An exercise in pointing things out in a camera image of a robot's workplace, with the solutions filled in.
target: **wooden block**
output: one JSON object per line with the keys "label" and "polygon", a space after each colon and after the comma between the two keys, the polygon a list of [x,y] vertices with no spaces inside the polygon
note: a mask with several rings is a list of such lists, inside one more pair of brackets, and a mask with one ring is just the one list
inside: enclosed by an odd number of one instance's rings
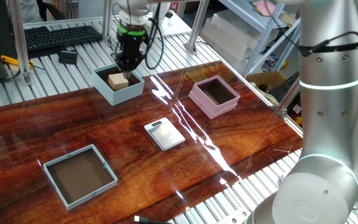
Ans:
{"label": "wooden block", "polygon": [[128,87],[128,84],[129,84],[128,80],[124,78],[122,73],[109,75],[109,85],[114,91],[118,91],[123,88],[126,88]]}

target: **keyboard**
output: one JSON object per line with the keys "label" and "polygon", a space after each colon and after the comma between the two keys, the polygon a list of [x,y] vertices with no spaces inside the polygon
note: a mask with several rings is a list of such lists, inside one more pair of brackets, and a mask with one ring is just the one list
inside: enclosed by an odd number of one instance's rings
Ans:
{"label": "keyboard", "polygon": [[49,31],[46,27],[25,30],[27,52],[58,46],[101,40],[101,34],[93,26],[71,27]]}

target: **glossy wooden surface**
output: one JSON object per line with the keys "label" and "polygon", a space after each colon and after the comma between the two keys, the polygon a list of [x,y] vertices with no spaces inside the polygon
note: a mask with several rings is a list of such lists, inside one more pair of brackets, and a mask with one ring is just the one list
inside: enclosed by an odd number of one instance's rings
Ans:
{"label": "glossy wooden surface", "polygon": [[[210,120],[188,97],[221,76],[241,95]],[[144,125],[167,117],[186,141],[159,151]],[[118,176],[115,188],[67,211],[42,165],[94,144]],[[166,221],[238,177],[299,149],[302,139],[221,62],[145,78],[142,96],[117,106],[94,88],[0,107],[0,223]]]}

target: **small metal box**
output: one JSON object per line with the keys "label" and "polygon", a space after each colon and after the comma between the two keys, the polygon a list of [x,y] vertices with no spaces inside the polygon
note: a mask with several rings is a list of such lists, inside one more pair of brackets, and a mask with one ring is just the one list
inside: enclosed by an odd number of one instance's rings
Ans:
{"label": "small metal box", "polygon": [[167,118],[146,124],[144,129],[162,151],[167,151],[185,141],[185,137]]}

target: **robot end effector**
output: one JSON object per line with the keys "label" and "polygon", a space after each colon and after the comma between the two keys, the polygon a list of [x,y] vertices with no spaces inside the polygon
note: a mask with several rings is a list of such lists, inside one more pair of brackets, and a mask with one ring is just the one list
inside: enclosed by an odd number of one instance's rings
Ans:
{"label": "robot end effector", "polygon": [[[151,40],[146,32],[147,21],[152,21],[154,28],[158,29],[158,20],[149,19],[147,14],[150,12],[153,3],[170,2],[172,0],[118,0],[121,9],[119,13],[119,24],[117,28],[117,46],[114,59],[117,66],[125,73],[130,74],[143,61],[149,50]],[[176,0],[175,2],[190,2],[195,0]],[[142,44],[147,46],[146,52],[140,49]]]}

